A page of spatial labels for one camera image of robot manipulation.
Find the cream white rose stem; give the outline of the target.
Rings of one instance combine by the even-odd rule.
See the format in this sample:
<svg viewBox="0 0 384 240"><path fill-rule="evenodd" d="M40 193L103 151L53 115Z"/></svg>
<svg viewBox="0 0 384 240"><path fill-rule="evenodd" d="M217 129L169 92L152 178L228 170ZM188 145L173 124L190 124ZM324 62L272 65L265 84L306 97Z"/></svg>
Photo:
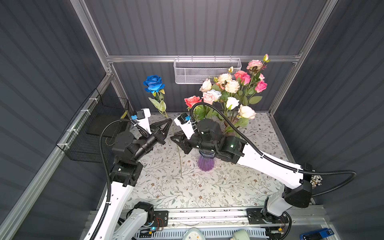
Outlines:
<svg viewBox="0 0 384 240"><path fill-rule="evenodd" d="M200 87L200 92L206 93L212 89L212 83L210 79L206 79Z"/></svg>

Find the beige spray rose stem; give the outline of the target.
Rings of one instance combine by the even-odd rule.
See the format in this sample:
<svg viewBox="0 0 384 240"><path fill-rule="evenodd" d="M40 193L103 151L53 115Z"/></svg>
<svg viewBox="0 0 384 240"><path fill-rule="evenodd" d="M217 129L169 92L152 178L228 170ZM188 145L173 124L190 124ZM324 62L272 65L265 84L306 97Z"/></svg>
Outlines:
<svg viewBox="0 0 384 240"><path fill-rule="evenodd" d="M234 67L230 67L228 69L228 74L232 75L233 71L234 71ZM239 91L239 88L240 88L239 82L232 78L232 80L229 83L227 83L225 90L228 93L236 94Z"/></svg>

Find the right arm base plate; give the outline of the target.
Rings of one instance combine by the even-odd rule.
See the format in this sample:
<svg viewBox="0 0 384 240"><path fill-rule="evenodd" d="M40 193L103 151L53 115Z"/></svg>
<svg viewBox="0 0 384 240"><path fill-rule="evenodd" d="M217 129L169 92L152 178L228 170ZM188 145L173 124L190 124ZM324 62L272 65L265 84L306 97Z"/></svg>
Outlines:
<svg viewBox="0 0 384 240"><path fill-rule="evenodd" d="M246 209L246 214L249 224L253 225L281 224L285 226L290 222L287 214L282 214L281 216L277 217L275 215L269 214L263 208L248 208Z"/></svg>

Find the coral pink rose stem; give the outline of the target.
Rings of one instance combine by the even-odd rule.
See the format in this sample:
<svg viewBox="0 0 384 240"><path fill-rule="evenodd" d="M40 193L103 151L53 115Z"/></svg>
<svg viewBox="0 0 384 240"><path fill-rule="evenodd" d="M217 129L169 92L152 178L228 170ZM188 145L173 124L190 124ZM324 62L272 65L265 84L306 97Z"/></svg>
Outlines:
<svg viewBox="0 0 384 240"><path fill-rule="evenodd" d="M184 99L187 107L188 107L188 110L190 110L194 105L200 103L200 102L204 102L204 103L207 103L209 104L209 102L207 102L206 100L204 100L203 98L200 98L200 97L197 97L197 96L192 96L192 97L189 97L189 98L185 98ZM194 117L196 120L203 120L206 118L206 115L208 114L208 111L209 109L203 105L199 105L197 107L194 108Z"/></svg>

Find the hot pink rose stem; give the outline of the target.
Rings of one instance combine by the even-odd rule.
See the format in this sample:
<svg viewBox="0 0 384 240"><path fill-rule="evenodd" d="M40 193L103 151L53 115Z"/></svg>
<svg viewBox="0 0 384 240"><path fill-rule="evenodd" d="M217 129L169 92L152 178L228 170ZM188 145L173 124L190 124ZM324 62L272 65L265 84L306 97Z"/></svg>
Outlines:
<svg viewBox="0 0 384 240"><path fill-rule="evenodd" d="M267 89L268 84L264 80L249 82L244 85L241 83L240 90L237 95L240 98L240 104L246 107L258 104L262 100L261 93Z"/></svg>

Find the magenta rose long stem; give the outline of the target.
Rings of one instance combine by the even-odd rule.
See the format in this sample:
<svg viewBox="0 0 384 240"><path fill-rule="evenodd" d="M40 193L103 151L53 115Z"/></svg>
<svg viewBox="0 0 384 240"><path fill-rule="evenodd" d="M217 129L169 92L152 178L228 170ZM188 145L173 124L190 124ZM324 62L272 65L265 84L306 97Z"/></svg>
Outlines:
<svg viewBox="0 0 384 240"><path fill-rule="evenodd" d="M251 79L252 79L251 76L245 73L241 76L241 84L245 86L251 82Z"/></svg>

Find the white blue rose stem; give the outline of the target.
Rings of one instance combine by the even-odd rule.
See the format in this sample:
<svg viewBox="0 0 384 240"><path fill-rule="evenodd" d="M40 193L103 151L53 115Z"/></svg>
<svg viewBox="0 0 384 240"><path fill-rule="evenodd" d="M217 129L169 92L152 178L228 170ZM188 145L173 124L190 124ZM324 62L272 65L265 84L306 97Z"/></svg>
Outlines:
<svg viewBox="0 0 384 240"><path fill-rule="evenodd" d="M222 93L220 91L217 91L217 90L210 90L209 93L213 96L214 102L218 101L220 99L220 97L222 96Z"/></svg>

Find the salmon pink rose stem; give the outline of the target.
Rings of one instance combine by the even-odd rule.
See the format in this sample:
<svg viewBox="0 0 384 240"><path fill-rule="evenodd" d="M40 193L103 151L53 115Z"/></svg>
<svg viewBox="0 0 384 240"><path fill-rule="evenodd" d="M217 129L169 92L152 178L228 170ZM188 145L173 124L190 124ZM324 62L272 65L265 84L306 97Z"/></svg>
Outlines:
<svg viewBox="0 0 384 240"><path fill-rule="evenodd" d="M244 71L237 71L235 73L235 79L242 79L244 76L247 75L247 72Z"/></svg>

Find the blue artificial flower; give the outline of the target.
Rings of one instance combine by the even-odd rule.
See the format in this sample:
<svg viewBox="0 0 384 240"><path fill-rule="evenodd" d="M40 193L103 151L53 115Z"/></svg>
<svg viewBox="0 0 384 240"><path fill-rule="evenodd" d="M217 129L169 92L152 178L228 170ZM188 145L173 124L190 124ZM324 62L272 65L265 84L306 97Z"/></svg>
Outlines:
<svg viewBox="0 0 384 240"><path fill-rule="evenodd" d="M165 84L163 83L162 78L158 75L151 75L146 78L143 84L145 86L145 91L153 96L152 98L149 97L151 103L161 115L168 118L166 112L167 105L165 102Z"/></svg>

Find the light pink rose stem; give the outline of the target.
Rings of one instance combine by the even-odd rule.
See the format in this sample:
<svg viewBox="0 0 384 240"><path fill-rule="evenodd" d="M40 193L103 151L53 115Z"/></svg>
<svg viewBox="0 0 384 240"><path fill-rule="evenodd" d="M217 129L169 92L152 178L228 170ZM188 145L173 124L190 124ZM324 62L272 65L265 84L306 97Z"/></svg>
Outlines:
<svg viewBox="0 0 384 240"><path fill-rule="evenodd" d="M203 93L204 103L212 105L215 100L216 100L216 97L211 91Z"/></svg>

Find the peach spray rose stem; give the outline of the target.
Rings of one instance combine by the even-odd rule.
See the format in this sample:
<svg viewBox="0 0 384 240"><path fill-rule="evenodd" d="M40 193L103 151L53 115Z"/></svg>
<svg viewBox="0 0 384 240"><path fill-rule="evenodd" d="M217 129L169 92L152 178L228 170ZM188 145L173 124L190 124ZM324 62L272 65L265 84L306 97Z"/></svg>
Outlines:
<svg viewBox="0 0 384 240"><path fill-rule="evenodd" d="M229 83L232 80L231 74L221 74L218 78L214 78L215 84L221 89L224 90L227 83Z"/></svg>

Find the blue purple glass vase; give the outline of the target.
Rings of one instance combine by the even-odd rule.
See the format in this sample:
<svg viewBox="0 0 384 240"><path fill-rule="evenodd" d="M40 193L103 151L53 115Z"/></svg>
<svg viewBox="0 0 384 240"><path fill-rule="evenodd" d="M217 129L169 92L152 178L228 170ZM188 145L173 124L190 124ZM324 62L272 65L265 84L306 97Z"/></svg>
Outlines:
<svg viewBox="0 0 384 240"><path fill-rule="evenodd" d="M198 160L198 167L204 172L211 171L215 166L215 153L205 153L199 151L200 157Z"/></svg>

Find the white vented rail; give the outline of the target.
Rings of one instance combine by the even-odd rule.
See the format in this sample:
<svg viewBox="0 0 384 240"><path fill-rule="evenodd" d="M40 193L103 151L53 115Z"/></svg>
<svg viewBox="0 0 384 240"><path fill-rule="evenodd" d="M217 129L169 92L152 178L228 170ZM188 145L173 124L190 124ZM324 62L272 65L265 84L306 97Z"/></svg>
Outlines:
<svg viewBox="0 0 384 240"><path fill-rule="evenodd" d="M139 231L135 240L270 240L263 228L166 229L152 234Z"/></svg>

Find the pure white rose stem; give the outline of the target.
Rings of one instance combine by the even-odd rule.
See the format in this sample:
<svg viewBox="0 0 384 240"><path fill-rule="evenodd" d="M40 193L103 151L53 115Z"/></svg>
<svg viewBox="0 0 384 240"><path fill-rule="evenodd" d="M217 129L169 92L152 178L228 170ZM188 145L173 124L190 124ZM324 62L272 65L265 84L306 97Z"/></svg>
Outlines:
<svg viewBox="0 0 384 240"><path fill-rule="evenodd" d="M226 117L229 118L231 111L234 110L236 107L239 106L239 100L234 97L228 97L226 103L225 103L225 112Z"/></svg>

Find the cream peach rose stem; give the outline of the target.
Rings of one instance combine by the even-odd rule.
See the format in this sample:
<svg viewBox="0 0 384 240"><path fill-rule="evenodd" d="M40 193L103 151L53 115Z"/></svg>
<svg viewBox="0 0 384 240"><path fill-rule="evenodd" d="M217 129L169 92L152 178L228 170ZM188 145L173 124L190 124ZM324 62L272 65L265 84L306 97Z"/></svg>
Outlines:
<svg viewBox="0 0 384 240"><path fill-rule="evenodd" d="M256 112L251 107L240 105L237 115L230 118L230 120L236 129L240 129L247 127L249 121L253 120L255 117Z"/></svg>

